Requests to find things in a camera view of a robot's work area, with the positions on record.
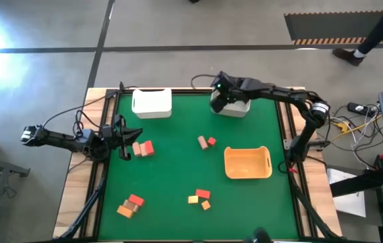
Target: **hazard stripe tape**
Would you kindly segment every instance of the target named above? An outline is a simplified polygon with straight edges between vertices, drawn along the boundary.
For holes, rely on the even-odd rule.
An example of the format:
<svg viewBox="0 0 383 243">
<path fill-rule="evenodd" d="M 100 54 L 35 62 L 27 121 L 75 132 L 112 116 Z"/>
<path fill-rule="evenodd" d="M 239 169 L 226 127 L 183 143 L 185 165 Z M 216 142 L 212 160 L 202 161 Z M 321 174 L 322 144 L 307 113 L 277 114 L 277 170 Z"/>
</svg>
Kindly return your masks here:
<svg viewBox="0 0 383 243">
<path fill-rule="evenodd" d="M 292 40 L 294 45 L 336 45 L 336 44 L 361 44 L 365 37 L 349 38 L 306 38 Z"/>
<path fill-rule="evenodd" d="M 369 11 L 331 11 L 331 12 L 312 12 L 312 13 L 285 13 L 284 16 L 292 16 L 292 15 L 311 15 L 311 14 L 367 14 L 367 13 L 383 13 L 383 10 L 369 10 Z"/>
</svg>

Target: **green tabletop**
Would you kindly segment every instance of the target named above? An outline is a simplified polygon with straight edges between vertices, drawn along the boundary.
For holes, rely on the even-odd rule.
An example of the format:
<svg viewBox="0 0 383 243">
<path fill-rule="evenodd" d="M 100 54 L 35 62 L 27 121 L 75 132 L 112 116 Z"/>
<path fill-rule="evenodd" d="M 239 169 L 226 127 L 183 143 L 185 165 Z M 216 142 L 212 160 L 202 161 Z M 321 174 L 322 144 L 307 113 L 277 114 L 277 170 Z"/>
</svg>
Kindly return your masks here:
<svg viewBox="0 0 383 243">
<path fill-rule="evenodd" d="M 170 118 L 139 119 L 131 111 L 131 95 L 120 98 L 118 112 L 128 127 L 144 129 L 138 142 L 151 140 L 155 154 L 131 161 L 112 154 L 99 240 L 241 240 L 257 227 L 266 228 L 273 239 L 298 239 L 288 178 L 277 169 L 283 144 L 274 101 L 252 101 L 244 118 L 213 114 L 208 94 L 174 94 L 172 103 Z M 216 138 L 216 146 L 203 151 L 201 135 Z M 272 175 L 229 179 L 223 157 L 227 146 L 266 146 Z M 187 203 L 196 189 L 211 191 L 207 211 Z M 128 219 L 117 208 L 130 194 L 145 199 L 145 205 Z"/>
</svg>

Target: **person's leg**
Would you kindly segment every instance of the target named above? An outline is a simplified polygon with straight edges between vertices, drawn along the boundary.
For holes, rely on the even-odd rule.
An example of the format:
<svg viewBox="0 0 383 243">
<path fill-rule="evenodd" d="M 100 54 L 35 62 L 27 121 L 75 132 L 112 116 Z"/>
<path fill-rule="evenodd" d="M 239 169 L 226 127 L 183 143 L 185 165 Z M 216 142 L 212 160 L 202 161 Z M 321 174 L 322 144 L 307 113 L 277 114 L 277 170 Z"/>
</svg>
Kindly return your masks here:
<svg viewBox="0 0 383 243">
<path fill-rule="evenodd" d="M 368 37 L 354 51 L 346 51 L 343 49 L 334 49 L 332 54 L 336 57 L 348 61 L 354 66 L 358 66 L 365 55 L 376 47 L 380 41 L 383 41 L 383 16 L 374 26 L 373 30 L 368 34 Z"/>
</svg>

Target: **power strip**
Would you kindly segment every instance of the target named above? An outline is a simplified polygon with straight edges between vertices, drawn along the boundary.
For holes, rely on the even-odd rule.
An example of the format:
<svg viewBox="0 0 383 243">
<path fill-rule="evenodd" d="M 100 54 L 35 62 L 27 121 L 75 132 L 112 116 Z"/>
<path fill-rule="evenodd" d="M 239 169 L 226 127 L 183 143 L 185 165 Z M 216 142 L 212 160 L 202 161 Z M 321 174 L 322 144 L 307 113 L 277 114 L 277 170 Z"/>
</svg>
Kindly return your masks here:
<svg viewBox="0 0 383 243">
<path fill-rule="evenodd" d="M 373 109 L 353 102 L 349 102 L 349 104 L 347 104 L 347 110 L 356 114 L 366 115 L 368 117 L 374 117 L 376 114 L 376 111 L 373 111 Z"/>
</svg>

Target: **wooden block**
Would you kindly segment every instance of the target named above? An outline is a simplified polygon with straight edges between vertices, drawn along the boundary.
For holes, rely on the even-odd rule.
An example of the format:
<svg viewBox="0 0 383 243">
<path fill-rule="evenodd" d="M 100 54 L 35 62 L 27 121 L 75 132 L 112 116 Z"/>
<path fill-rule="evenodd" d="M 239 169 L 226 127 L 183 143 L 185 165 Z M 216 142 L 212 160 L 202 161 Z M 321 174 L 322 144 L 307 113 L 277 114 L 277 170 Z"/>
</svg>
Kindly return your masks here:
<svg viewBox="0 0 383 243">
<path fill-rule="evenodd" d="M 130 195 L 129 201 L 138 205 L 139 207 L 142 207 L 144 204 L 144 199 L 140 198 L 139 196 L 136 196 L 135 194 Z"/>
<path fill-rule="evenodd" d="M 140 147 L 140 153 L 141 153 L 141 155 L 142 155 L 143 157 L 148 156 L 148 153 L 146 153 L 145 144 L 141 144 L 141 145 L 139 145 L 139 147 Z"/>
<path fill-rule="evenodd" d="M 210 194 L 211 194 L 210 191 L 196 189 L 196 196 L 199 196 L 199 197 L 202 197 L 202 198 L 206 198 L 206 199 L 210 199 Z"/>
<path fill-rule="evenodd" d="M 146 153 L 148 155 L 153 155 L 154 154 L 154 148 L 152 147 L 152 142 L 146 141 L 144 144 L 145 144 Z"/>
<path fill-rule="evenodd" d="M 203 136 L 198 137 L 198 142 L 202 150 L 206 150 L 208 148 L 208 145 L 206 144 L 205 138 Z"/>
<path fill-rule="evenodd" d="M 198 203 L 199 196 L 189 196 L 189 203 Z"/>
<path fill-rule="evenodd" d="M 120 205 L 118 207 L 117 213 L 119 213 L 122 216 L 128 217 L 129 219 L 131 218 L 131 216 L 133 216 L 133 211 L 124 207 L 123 205 Z"/>
<path fill-rule="evenodd" d="M 123 203 L 123 206 L 132 210 L 134 213 L 138 212 L 138 209 L 139 209 L 139 206 L 130 202 L 129 200 L 125 200 L 124 203 Z"/>
<path fill-rule="evenodd" d="M 213 137 L 210 137 L 210 139 L 208 139 L 208 145 L 214 146 L 215 144 L 216 144 L 216 139 Z"/>
<path fill-rule="evenodd" d="M 211 207 L 210 202 L 208 202 L 207 200 L 202 203 L 202 208 L 204 210 L 209 209 L 210 207 Z"/>
<path fill-rule="evenodd" d="M 134 142 L 131 147 L 133 148 L 133 153 L 135 154 L 136 157 L 139 157 L 142 155 L 142 153 L 140 152 L 139 142 Z"/>
</svg>

